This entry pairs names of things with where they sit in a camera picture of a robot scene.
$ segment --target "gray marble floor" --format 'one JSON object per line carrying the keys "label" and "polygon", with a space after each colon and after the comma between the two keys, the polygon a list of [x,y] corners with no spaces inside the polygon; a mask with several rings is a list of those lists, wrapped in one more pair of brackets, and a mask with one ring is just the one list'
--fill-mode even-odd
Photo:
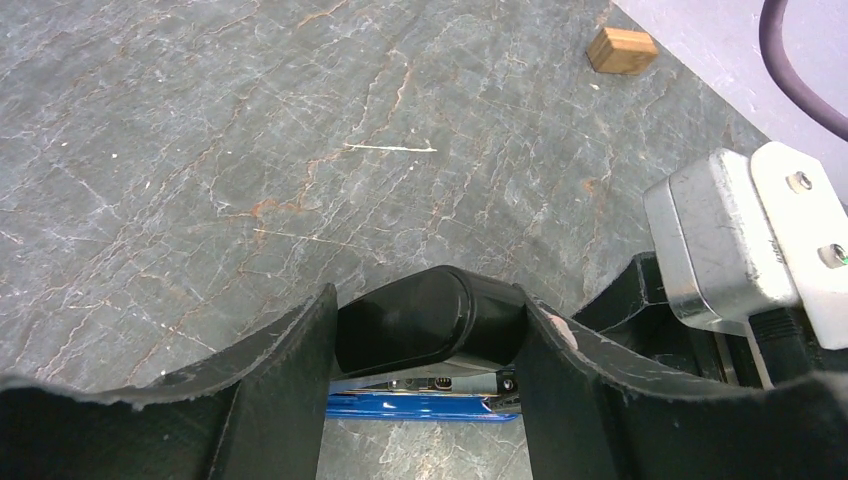
{"label": "gray marble floor", "polygon": [[[645,188],[765,140],[667,52],[594,73],[602,24],[635,26],[601,0],[4,2],[0,370],[144,384],[318,283],[441,263],[573,311],[650,249]],[[319,477],[529,478],[523,437],[328,421]]]}

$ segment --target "white scratch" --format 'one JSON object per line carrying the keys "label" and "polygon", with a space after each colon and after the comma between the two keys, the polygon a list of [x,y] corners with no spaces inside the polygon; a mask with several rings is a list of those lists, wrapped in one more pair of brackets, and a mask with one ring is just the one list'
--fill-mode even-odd
{"label": "white scratch", "polygon": [[303,235],[295,235],[293,233],[274,232],[274,231],[271,231],[271,230],[262,230],[261,228],[254,228],[253,231],[259,232],[259,233],[270,233],[271,235],[279,235],[281,237],[296,238],[298,240],[312,240],[313,242],[318,242],[318,243],[329,243],[331,245],[336,245],[336,246],[339,246],[339,247],[350,247],[350,248],[356,248],[356,249],[360,249],[360,250],[367,250],[369,252],[371,251],[371,250],[369,250],[365,247],[361,247],[359,245],[354,245],[352,243],[334,242],[332,240],[325,240],[323,238],[318,238],[318,237],[313,237],[313,236],[307,237],[307,236],[303,236]]}
{"label": "white scratch", "polygon": [[98,303],[95,303],[95,304],[92,304],[92,305],[68,305],[68,308],[71,309],[71,310],[74,310],[74,309],[90,310],[92,308],[102,307],[105,303],[106,302],[101,301],[101,302],[98,302]]}
{"label": "white scratch", "polygon": [[393,152],[419,152],[419,153],[432,153],[437,152],[435,148],[427,147],[427,148],[406,148],[406,147],[379,147],[376,145],[351,145],[349,143],[344,144],[347,148],[352,148],[356,150],[357,148],[367,148],[371,150],[390,150]]}
{"label": "white scratch", "polygon": [[8,233],[6,233],[6,232],[0,231],[0,235],[3,235],[4,237],[6,237],[6,238],[8,238],[9,240],[11,240],[11,241],[13,241],[13,242],[17,243],[18,245],[20,245],[20,244],[24,243],[24,241],[23,241],[23,240],[21,240],[20,238],[17,238],[17,237],[15,237],[15,236],[9,235],[9,234],[8,234]]}
{"label": "white scratch", "polygon": [[[216,353],[216,352],[217,352],[217,350],[215,350],[214,348],[210,347],[209,345],[206,345],[205,343],[201,342],[201,341],[200,341],[200,340],[198,340],[197,338],[195,338],[195,337],[190,337],[190,336],[186,335],[185,333],[183,333],[183,332],[181,332],[181,331],[179,331],[179,330],[174,329],[173,327],[168,328],[168,330],[170,330],[171,332],[173,332],[175,335],[179,335],[179,336],[181,336],[181,337],[185,338],[186,340],[191,340],[192,342],[194,342],[194,343],[196,343],[196,344],[200,345],[201,347],[206,348],[207,350],[209,350],[209,351],[210,351],[210,352],[212,352],[212,353]],[[170,350],[170,349],[171,349],[171,347],[165,347],[165,350]]]}

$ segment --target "black cable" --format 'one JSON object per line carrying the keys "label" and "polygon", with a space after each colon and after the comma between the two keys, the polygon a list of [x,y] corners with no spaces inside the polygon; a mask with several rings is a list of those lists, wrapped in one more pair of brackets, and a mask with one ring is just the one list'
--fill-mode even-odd
{"label": "black cable", "polygon": [[783,47],[783,14],[789,0],[765,0],[760,14],[760,53],[774,83],[819,125],[848,142],[848,117],[839,113],[801,80]]}

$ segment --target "blue plastic piece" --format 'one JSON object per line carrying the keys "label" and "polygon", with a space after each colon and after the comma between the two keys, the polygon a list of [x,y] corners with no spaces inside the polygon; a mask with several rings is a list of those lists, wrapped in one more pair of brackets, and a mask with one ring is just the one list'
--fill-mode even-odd
{"label": "blue plastic piece", "polygon": [[328,418],[362,420],[427,420],[440,422],[493,422],[515,420],[517,414],[489,410],[483,397],[432,394],[354,393],[330,395]]}

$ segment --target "screw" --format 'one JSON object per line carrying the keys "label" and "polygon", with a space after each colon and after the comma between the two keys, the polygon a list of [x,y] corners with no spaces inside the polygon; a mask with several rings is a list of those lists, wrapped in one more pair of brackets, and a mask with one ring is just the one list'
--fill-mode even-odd
{"label": "screw", "polygon": [[845,249],[842,248],[841,245],[834,243],[830,246],[830,249],[833,251],[833,254],[836,255],[836,258],[838,258],[840,262],[848,263],[848,255],[845,254]]}
{"label": "screw", "polygon": [[813,182],[804,172],[795,172],[794,174],[786,177],[786,182],[792,190],[795,190],[795,193],[801,193],[802,190],[813,189]]}
{"label": "screw", "polygon": [[820,248],[819,258],[830,268],[839,268],[848,265],[848,253],[837,243]]}

